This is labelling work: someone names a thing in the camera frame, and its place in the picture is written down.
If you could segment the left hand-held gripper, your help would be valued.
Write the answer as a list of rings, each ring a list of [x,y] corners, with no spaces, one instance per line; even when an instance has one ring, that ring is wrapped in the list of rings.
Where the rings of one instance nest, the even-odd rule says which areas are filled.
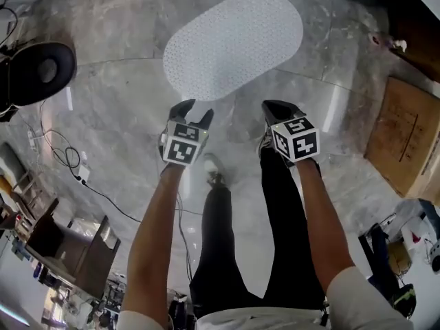
[[[199,121],[199,128],[186,122],[186,115],[192,109],[195,99],[181,101],[170,109],[170,120],[159,138],[159,153],[166,163],[189,166],[201,154],[209,137],[208,130],[214,117],[209,109]]]

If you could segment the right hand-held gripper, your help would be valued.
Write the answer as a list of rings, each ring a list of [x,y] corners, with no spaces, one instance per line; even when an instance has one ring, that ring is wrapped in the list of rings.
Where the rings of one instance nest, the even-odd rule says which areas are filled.
[[[319,130],[296,105],[283,100],[264,100],[262,110],[271,127],[274,148],[296,163],[320,154]]]

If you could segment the white oval bath mat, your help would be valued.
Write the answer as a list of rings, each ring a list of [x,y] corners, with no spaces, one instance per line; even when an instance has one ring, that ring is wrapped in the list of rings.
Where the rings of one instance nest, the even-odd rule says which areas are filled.
[[[168,41],[168,82],[183,99],[222,99],[291,59],[303,22],[288,0],[225,0]]]

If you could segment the person's right forearm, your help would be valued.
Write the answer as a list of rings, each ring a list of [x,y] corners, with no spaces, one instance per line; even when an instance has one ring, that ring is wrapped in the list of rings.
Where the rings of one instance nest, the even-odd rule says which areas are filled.
[[[305,203],[307,231],[316,276],[324,291],[343,270],[353,267],[346,235],[331,203],[317,164],[296,163]]]

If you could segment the person's left forearm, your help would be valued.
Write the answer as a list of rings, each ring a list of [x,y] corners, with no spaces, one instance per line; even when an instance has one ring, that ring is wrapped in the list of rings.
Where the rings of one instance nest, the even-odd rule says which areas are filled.
[[[162,325],[167,322],[167,278],[177,191],[183,172],[184,167],[176,164],[163,170],[137,229],[127,265],[122,309],[144,314]]]

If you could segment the person's right shoe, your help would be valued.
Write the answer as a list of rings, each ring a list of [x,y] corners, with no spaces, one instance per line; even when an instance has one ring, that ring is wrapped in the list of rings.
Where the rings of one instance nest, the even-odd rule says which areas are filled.
[[[272,130],[267,125],[265,125],[265,132],[257,148],[258,157],[261,157],[261,151],[266,148],[274,148],[273,139],[272,139]]]

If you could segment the person's shoe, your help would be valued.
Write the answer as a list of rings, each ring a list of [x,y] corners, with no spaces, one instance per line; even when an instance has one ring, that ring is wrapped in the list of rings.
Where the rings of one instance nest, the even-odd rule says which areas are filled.
[[[267,125],[265,125],[265,132],[257,148],[258,157],[261,157],[261,151],[266,148],[274,148],[273,139],[272,139],[272,130]]]
[[[203,167],[207,173],[207,182],[211,187],[227,186],[226,170],[221,160],[213,153],[203,155]]]

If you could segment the person's left shoe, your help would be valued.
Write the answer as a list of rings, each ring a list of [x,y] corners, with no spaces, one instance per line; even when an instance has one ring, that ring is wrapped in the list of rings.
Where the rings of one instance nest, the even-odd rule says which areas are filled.
[[[203,155],[203,167],[207,173],[207,182],[211,187],[227,186],[226,170],[221,160],[213,153]]]

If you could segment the light brown cardboard box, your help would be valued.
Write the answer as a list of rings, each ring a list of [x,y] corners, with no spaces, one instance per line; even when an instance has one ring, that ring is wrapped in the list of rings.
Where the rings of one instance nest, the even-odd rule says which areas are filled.
[[[364,157],[400,197],[440,206],[440,98],[390,77]]]

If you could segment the person's black trousers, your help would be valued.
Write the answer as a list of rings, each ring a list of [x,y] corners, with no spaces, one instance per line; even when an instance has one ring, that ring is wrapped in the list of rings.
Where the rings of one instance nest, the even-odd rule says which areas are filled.
[[[272,147],[260,151],[262,189],[274,239],[264,297],[250,293],[235,259],[231,192],[220,172],[209,173],[202,217],[202,249],[190,282],[196,317],[227,309],[278,307],[321,310],[325,293],[311,258],[307,220],[292,174]]]

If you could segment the toilet with black seat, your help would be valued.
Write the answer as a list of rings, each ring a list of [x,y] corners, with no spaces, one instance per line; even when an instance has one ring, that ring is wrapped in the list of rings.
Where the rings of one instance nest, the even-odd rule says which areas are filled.
[[[0,111],[45,100],[64,89],[76,72],[72,47],[42,42],[2,51]]]

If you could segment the brown wooden furniture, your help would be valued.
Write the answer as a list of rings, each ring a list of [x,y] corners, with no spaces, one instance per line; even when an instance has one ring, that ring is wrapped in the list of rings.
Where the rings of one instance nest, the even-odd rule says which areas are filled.
[[[104,217],[91,237],[55,222],[53,213],[59,204],[54,199],[35,223],[25,249],[64,283],[77,287],[91,297],[101,299],[120,246],[111,239],[112,229]]]

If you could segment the person's grey shirt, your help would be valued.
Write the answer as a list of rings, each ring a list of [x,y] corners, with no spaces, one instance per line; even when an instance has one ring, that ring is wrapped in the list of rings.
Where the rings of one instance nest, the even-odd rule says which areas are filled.
[[[332,330],[414,330],[357,267],[341,271],[327,290]],[[196,330],[326,330],[320,312],[278,307],[227,309],[198,319]]]

